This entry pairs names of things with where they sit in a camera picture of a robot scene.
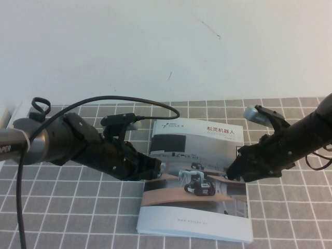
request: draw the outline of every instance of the booklet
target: booklet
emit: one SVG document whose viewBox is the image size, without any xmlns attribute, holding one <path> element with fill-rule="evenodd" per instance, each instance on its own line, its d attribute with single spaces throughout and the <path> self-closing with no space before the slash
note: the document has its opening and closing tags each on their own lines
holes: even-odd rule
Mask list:
<svg viewBox="0 0 332 249">
<path fill-rule="evenodd" d="M 246 184 L 226 177 L 241 146 L 242 126 L 155 121 L 150 156 L 162 161 L 162 170 L 145 182 L 137 231 L 252 242 Z"/>
</svg>

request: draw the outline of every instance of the black cable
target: black cable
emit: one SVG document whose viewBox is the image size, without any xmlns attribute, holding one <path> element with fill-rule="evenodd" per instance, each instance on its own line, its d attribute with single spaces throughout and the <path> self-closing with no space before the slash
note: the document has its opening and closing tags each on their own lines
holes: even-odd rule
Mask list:
<svg viewBox="0 0 332 249">
<path fill-rule="evenodd" d="M 316 152 L 313 152 L 313 154 L 316 155 L 316 156 L 319 156 L 320 158 L 324 158 L 325 160 L 329 160 L 329 162 L 326 163 L 326 164 L 325 164 L 324 166 L 322 166 L 322 167 L 319 167 L 319 168 L 313 168 L 313 167 L 310 165 L 309 161 L 308 161 L 308 156 L 306 156 L 306 163 L 307 163 L 307 165 L 309 166 L 309 168 L 311 168 L 312 170 L 315 170 L 315 171 L 323 170 L 323 169 L 326 169 L 327 167 L 329 167 L 329 166 L 332 164 L 332 158 L 324 157 L 324 156 L 322 156 L 322 155 L 320 155 L 320 154 L 318 154 L 318 153 L 316 153 Z"/>
<path fill-rule="evenodd" d="M 16 210 L 17 210 L 17 223 L 19 225 L 19 234 L 21 248 L 26 249 L 25 241 L 25 232 L 24 232 L 24 223 L 23 223 L 23 212 L 22 212 L 22 173 L 23 173 L 23 159 L 26 154 L 27 144 L 24 151 L 21 154 L 19 167 L 17 169 L 17 178 L 16 178 Z"/>
<path fill-rule="evenodd" d="M 85 99 L 85 100 L 81 100 L 79 102 L 76 102 L 76 103 L 74 103 L 74 104 L 66 107 L 65 109 L 59 111 L 55 115 L 53 115 L 51 118 L 49 118 L 43 124 L 41 124 L 41 126 L 31 135 L 31 137 L 29 138 L 30 144 L 34 141 L 34 139 L 38 136 L 38 134 L 43 129 L 45 129 L 46 127 L 48 127 L 54 120 L 56 120 L 57 118 L 59 118 L 60 116 L 62 116 L 63 114 L 65 114 L 66 112 L 74 109 L 77 106 L 80 106 L 80 105 L 83 105 L 83 104 L 86 104 L 86 103 L 90 103 L 90 102 L 94 102 L 94 101 L 99 101 L 99 100 L 124 100 L 124 101 L 141 102 L 141 103 L 146 103 L 146 104 L 160 106 L 160 107 L 166 108 L 166 109 L 171 110 L 172 112 L 176 113 L 176 116 L 172 116 L 172 117 L 158 117 L 158 116 L 157 117 L 144 117 L 144 116 L 137 116 L 137 121 L 144 120 L 144 119 L 167 119 L 167 120 L 169 120 L 169 119 L 178 118 L 180 116 L 180 113 L 179 113 L 179 111 L 177 109 L 172 108 L 172 107 L 170 107 L 168 105 L 159 103 L 159 102 L 152 101 L 152 100 L 146 100 L 146 99 L 140 99 L 140 98 L 133 98 L 133 97 L 126 97 L 126 96 L 98 96 L 98 97 L 93 97 L 93 98 L 89 98 L 89 99 Z M 42 102 L 43 103 L 43 101 L 47 101 L 47 100 L 42 99 L 42 98 L 34 98 L 33 101 L 32 101 L 32 105 L 34 106 L 34 108 L 36 108 L 36 106 L 38 106 L 38 105 L 35 102 Z M 41 113 L 42 114 L 49 113 L 49 111 L 50 111 L 50 108 L 47 109 L 46 112 L 44 112 L 44 110 L 43 110 Z M 24 152 L 21 154 L 20 163 L 19 163 L 18 171 L 17 171 L 17 181 L 16 181 L 17 221 L 18 221 L 18 225 L 19 225 L 19 234 L 20 234 L 20 241 L 21 241 L 21 248 L 22 249 L 26 249 L 25 232 L 24 232 L 24 222 L 23 222 L 23 213 L 22 213 L 22 200 L 21 200 L 21 183 L 22 183 L 22 173 L 23 173 L 23 159 L 24 159 L 24 156 L 26 154 L 26 151 L 27 151 L 27 145 L 26 145 L 26 148 L 24 149 Z"/>
</svg>

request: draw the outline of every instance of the table surface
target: table surface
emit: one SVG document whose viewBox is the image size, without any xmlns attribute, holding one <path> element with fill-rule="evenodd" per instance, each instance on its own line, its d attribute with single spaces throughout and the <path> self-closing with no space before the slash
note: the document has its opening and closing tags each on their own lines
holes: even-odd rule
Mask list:
<svg viewBox="0 0 332 249">
<path fill-rule="evenodd" d="M 269 107 L 292 124 L 315 110 L 321 100 L 194 101 L 171 105 L 182 117 L 242 125 L 245 144 L 249 145 L 257 143 L 262 135 L 271 134 L 271 130 L 247 122 L 243 118 L 245 106 Z M 53 107 L 50 115 L 62 108 Z M 170 114 L 168 110 L 139 103 L 91 105 L 74 111 L 100 131 L 101 118 L 114 113 Z M 150 120 L 144 120 L 141 130 L 126 134 L 140 152 L 148 152 L 152 125 Z M 315 167 L 324 163 L 315 156 L 309 160 Z M 17 166 L 11 161 L 5 162 L 0 171 L 0 248 L 19 248 L 16 173 Z M 316 172 L 304 160 L 284 171 L 281 178 L 247 185 L 255 238 L 252 244 L 137 234 L 144 182 L 121 182 L 73 162 L 62 167 L 50 163 L 24 166 L 22 184 L 28 248 L 332 248 L 332 167 Z"/>
<path fill-rule="evenodd" d="M 180 188 L 161 188 L 146 191 L 143 193 L 142 206 L 151 206 L 157 204 L 166 204 L 171 202 L 194 202 L 194 201 L 234 201 L 232 198 L 216 193 L 214 196 L 196 196 L 187 193 L 183 187 Z"/>
<path fill-rule="evenodd" d="M 217 175 L 207 175 L 207 176 L 210 178 L 216 179 L 220 182 L 226 183 L 226 184 L 227 183 L 228 184 L 239 184 L 239 185 L 245 184 L 245 182 L 229 180 L 229 179 L 224 178 L 223 176 L 217 176 Z"/>
</svg>

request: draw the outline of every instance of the gray grid tablecloth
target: gray grid tablecloth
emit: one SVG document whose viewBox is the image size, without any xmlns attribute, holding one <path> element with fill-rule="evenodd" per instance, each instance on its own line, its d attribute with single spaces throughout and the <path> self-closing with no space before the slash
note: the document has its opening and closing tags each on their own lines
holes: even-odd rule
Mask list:
<svg viewBox="0 0 332 249">
<path fill-rule="evenodd" d="M 241 125 L 245 144 L 254 144 L 272 130 L 243 119 L 244 107 L 261 104 L 294 123 L 317 107 L 321 98 L 172 102 L 182 117 Z M 52 108 L 49 115 L 63 106 Z M 87 105 L 76 108 L 101 131 L 100 120 L 111 114 L 166 115 L 170 112 L 146 104 Z M 147 153 L 153 122 L 128 132 L 138 151 Z M 316 156 L 316 167 L 324 164 Z M 17 165 L 6 161 L 0 170 L 0 248 L 19 248 L 15 185 Z M 93 169 L 68 162 L 24 167 L 23 216 L 28 248 L 332 248 L 332 167 L 310 170 L 304 160 L 281 179 L 248 184 L 254 231 L 252 244 L 196 238 L 137 234 L 136 222 L 143 182 L 121 182 Z"/>
</svg>

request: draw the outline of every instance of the white grid line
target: white grid line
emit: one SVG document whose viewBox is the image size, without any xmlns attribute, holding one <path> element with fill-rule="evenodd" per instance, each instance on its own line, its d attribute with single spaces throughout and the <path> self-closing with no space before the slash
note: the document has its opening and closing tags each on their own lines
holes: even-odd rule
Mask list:
<svg viewBox="0 0 332 249">
<path fill-rule="evenodd" d="M 58 175 L 57 175 L 57 179 L 59 179 L 59 176 L 60 176 L 60 172 L 61 172 L 61 168 L 58 172 Z M 35 245 L 34 245 L 34 249 L 36 249 L 36 246 L 37 246 L 37 242 L 38 242 L 38 239 L 39 239 L 39 236 L 40 236 L 40 232 L 42 230 L 42 227 L 44 225 L 44 221 L 45 221 L 45 218 L 46 218 L 46 214 L 47 214 L 47 211 L 50 207 L 50 203 L 51 203 L 51 200 L 52 200 L 52 197 L 53 197 L 53 193 L 54 193 L 54 190 L 56 189 L 56 185 L 57 185 L 57 182 L 55 182 L 54 186 L 53 186 L 53 190 L 52 190 L 52 193 L 51 193 L 51 196 L 50 196 L 50 199 L 48 201 L 48 204 L 47 204 L 47 207 L 46 207 L 46 210 L 45 210 L 45 213 L 44 213 L 44 216 L 43 216 L 43 220 L 41 221 L 41 225 L 40 225 L 40 229 L 39 229 L 39 233 L 37 235 L 37 238 L 36 238 L 36 242 L 35 242 Z"/>
<path fill-rule="evenodd" d="M 183 105 L 172 105 L 172 104 L 170 104 L 170 106 L 172 106 L 172 107 L 187 107 L 186 105 L 185 105 L 185 103 L 187 102 L 187 101 L 181 101 L 181 102 L 183 102 L 184 104 Z M 116 107 L 116 105 L 118 105 L 118 107 L 134 107 L 134 106 L 136 106 L 136 107 L 144 107 L 144 108 L 152 108 L 152 105 L 150 105 L 150 106 L 139 106 L 139 105 L 136 105 L 136 104 L 134 104 L 134 105 L 121 105 L 121 103 L 118 103 L 118 104 L 114 104 L 114 105 L 103 105 L 103 104 L 100 104 L 99 106 L 100 107 Z M 97 107 L 97 104 L 96 105 L 82 105 L 82 107 Z M 190 108 L 204 108 L 204 106 L 188 106 L 188 107 L 190 107 Z M 241 108 L 241 106 L 208 106 L 209 108 L 211 107 L 211 108 Z M 264 106 L 265 108 L 281 108 L 280 106 Z M 286 106 L 286 108 L 301 108 L 300 106 Z M 306 109 L 306 108 L 317 108 L 317 106 L 303 106 L 302 108 L 304 108 L 304 109 Z"/>
<path fill-rule="evenodd" d="M 12 188 L 12 185 L 13 185 L 13 183 L 14 183 L 16 177 L 17 177 L 17 170 L 16 170 L 16 173 L 14 174 L 13 179 L 8 179 L 9 181 L 11 181 L 11 183 L 10 183 L 10 185 L 9 185 L 9 189 L 8 189 L 8 191 L 7 191 L 7 194 L 6 194 L 6 195 L 1 195 L 1 196 L 4 196 L 5 198 L 4 198 L 4 202 L 2 203 L 2 205 L 1 205 L 1 207 L 0 207 L 0 212 L 2 212 L 2 208 L 3 208 L 3 206 L 5 205 L 5 201 L 6 201 L 7 197 L 8 197 L 8 196 L 15 196 L 15 195 L 10 195 L 9 192 L 10 192 L 10 190 L 11 190 L 11 188 Z"/>
<path fill-rule="evenodd" d="M 99 105 L 98 105 L 98 107 L 97 107 L 97 111 L 96 111 L 96 115 L 95 115 L 95 119 L 94 119 L 93 126 L 95 126 L 95 123 L 96 123 L 96 121 L 97 121 L 98 111 L 99 111 Z M 89 238 L 90 238 L 91 228 L 92 228 L 92 223 L 93 223 L 93 217 L 94 217 L 94 213 L 95 213 L 95 207 L 97 206 L 97 200 L 98 200 L 98 195 L 99 195 L 100 185 L 101 185 L 101 183 L 102 183 L 103 174 L 104 174 L 104 173 L 102 172 L 101 175 L 100 175 L 100 179 L 99 179 L 99 185 L 98 185 L 97 194 L 96 194 L 96 196 L 95 196 L 95 201 L 94 201 L 94 206 L 93 206 L 93 211 L 92 211 L 92 217 L 91 217 L 90 226 L 89 226 L 89 233 L 88 233 L 87 241 L 86 241 L 86 244 L 85 244 L 85 249 L 88 248 L 88 243 L 89 243 Z"/>
<path fill-rule="evenodd" d="M 0 232 L 10 232 L 12 233 L 12 230 L 0 230 Z M 27 231 L 26 233 L 39 233 L 38 231 Z M 62 232 L 49 232 L 49 231 L 41 231 L 40 233 L 48 233 L 48 234 L 62 234 Z M 88 235 L 87 232 L 66 232 L 66 234 L 83 234 Z M 92 235 L 112 235 L 112 233 L 96 233 L 92 232 Z M 127 236 L 137 236 L 136 234 L 129 234 L 129 233 L 117 233 L 116 235 L 127 235 Z M 158 237 L 159 235 L 153 235 L 149 234 L 149 237 Z M 268 238 L 255 238 L 255 240 L 268 240 Z M 332 241 L 332 239 L 291 239 L 291 238 L 270 238 L 270 240 L 289 240 L 289 241 Z"/>
<path fill-rule="evenodd" d="M 24 206 L 23 206 L 23 208 L 22 208 L 22 213 L 24 213 L 24 210 L 25 210 L 25 207 L 26 207 L 26 205 L 27 205 L 27 202 L 29 201 L 29 197 L 30 197 L 30 195 L 31 195 L 31 192 L 32 192 L 33 186 L 35 185 L 35 180 L 37 179 L 37 176 L 38 176 L 39 171 L 40 171 L 40 167 L 38 168 L 37 173 L 36 173 L 36 176 L 35 176 L 35 179 L 34 179 L 34 181 L 32 182 L 32 186 L 31 186 L 31 189 L 30 189 L 30 191 L 29 191 L 29 195 L 28 195 L 28 197 L 27 197 L 27 199 L 26 199 L 26 201 L 25 201 L 25 204 L 24 204 Z M 8 248 L 11 247 L 11 244 L 12 244 L 12 242 L 14 241 L 14 237 L 15 237 L 15 234 L 16 234 L 16 232 L 17 232 L 18 229 L 19 229 L 19 225 L 17 224 L 17 225 L 16 225 L 15 232 L 14 232 L 12 238 L 11 238 L 11 241 L 10 241 L 10 244 L 9 244 L 9 247 L 8 247 Z"/>
<path fill-rule="evenodd" d="M 301 108 L 301 111 L 302 111 L 302 114 L 303 116 L 305 117 L 305 113 L 303 111 L 303 109 Z M 303 172 L 302 172 L 302 167 L 300 167 L 300 172 L 301 172 L 301 175 L 302 175 L 302 179 L 303 179 L 303 182 L 305 183 L 306 180 L 305 180 L 305 177 L 303 175 Z M 308 188 L 307 186 L 305 185 L 305 189 L 306 189 L 306 192 L 307 192 L 307 195 L 308 195 L 308 198 L 309 198 L 309 203 L 310 203 L 310 207 L 311 207 L 311 210 L 312 210 L 312 213 L 313 213 L 313 217 L 315 219 L 315 222 L 316 222 L 316 226 L 317 226 L 317 230 L 318 230 L 318 233 L 319 233 L 319 236 L 320 236 L 320 239 L 322 239 L 322 234 L 321 234 L 321 230 L 320 230 L 320 227 L 318 225 L 318 222 L 317 222 L 317 217 L 316 217 L 316 214 L 315 214 L 315 210 L 313 209 L 313 205 L 312 205 L 312 202 L 311 202 L 311 197 L 309 195 L 309 191 L 308 191 Z"/>
<path fill-rule="evenodd" d="M 322 166 L 323 166 L 322 159 L 321 159 L 320 157 L 318 157 L 318 160 L 319 160 L 320 165 L 321 165 L 321 167 L 322 167 Z M 326 180 L 326 182 L 327 182 L 327 185 L 329 186 L 330 183 L 329 183 L 328 178 L 327 178 L 327 176 L 326 176 L 326 172 L 325 172 L 325 170 L 323 170 L 323 173 L 324 173 L 324 177 L 325 177 L 325 180 Z M 329 190 L 330 190 L 330 193 L 331 193 L 331 196 L 332 196 L 332 188 L 329 187 Z"/>
<path fill-rule="evenodd" d="M 260 196 L 260 199 L 262 200 L 259 182 L 257 182 L 257 185 L 258 185 L 259 196 Z M 261 208 L 262 208 L 262 212 L 263 212 L 263 217 L 265 219 L 264 222 L 265 222 L 266 235 L 267 235 L 267 239 L 268 239 L 268 242 L 269 242 L 269 248 L 272 249 L 271 241 L 270 241 L 270 234 L 269 234 L 269 229 L 268 229 L 268 223 L 266 221 L 266 215 L 265 215 L 264 205 L 263 205 L 262 201 L 261 201 Z"/>
<path fill-rule="evenodd" d="M 110 249 L 113 249 L 113 245 L 114 245 L 114 238 L 115 238 L 115 231 L 116 231 L 116 225 L 118 222 L 118 214 L 119 214 L 119 209 L 120 209 L 120 202 L 121 202 L 121 195 L 122 195 L 122 187 L 123 187 L 123 181 L 121 182 L 121 188 L 120 188 L 120 194 L 119 194 L 119 202 L 118 202 L 118 209 L 116 211 L 116 217 L 115 217 L 115 224 L 114 224 L 114 230 L 113 230 L 113 237 L 112 237 L 112 245 L 110 247 Z"/>
<path fill-rule="evenodd" d="M 71 202 L 71 207 L 69 208 L 69 213 L 68 213 L 68 217 L 67 217 L 67 220 L 66 220 L 66 225 L 64 226 L 64 229 L 63 229 L 63 232 L 62 232 L 62 238 L 61 238 L 61 242 L 60 242 L 59 248 L 61 248 L 64 236 L 67 233 L 66 230 L 67 230 L 67 226 L 68 226 L 68 221 L 69 221 L 69 217 L 70 217 L 71 212 L 72 212 L 72 208 L 73 208 L 73 204 L 74 204 L 74 200 L 75 200 L 75 196 L 76 196 L 76 192 L 77 192 L 77 188 L 78 188 L 78 184 L 79 184 L 79 179 L 82 176 L 82 171 L 83 171 L 83 166 L 81 167 L 81 171 L 79 172 L 78 181 L 77 181 L 75 192 L 74 192 L 74 196 L 73 196 L 73 199 L 72 199 L 72 202 Z"/>
</svg>

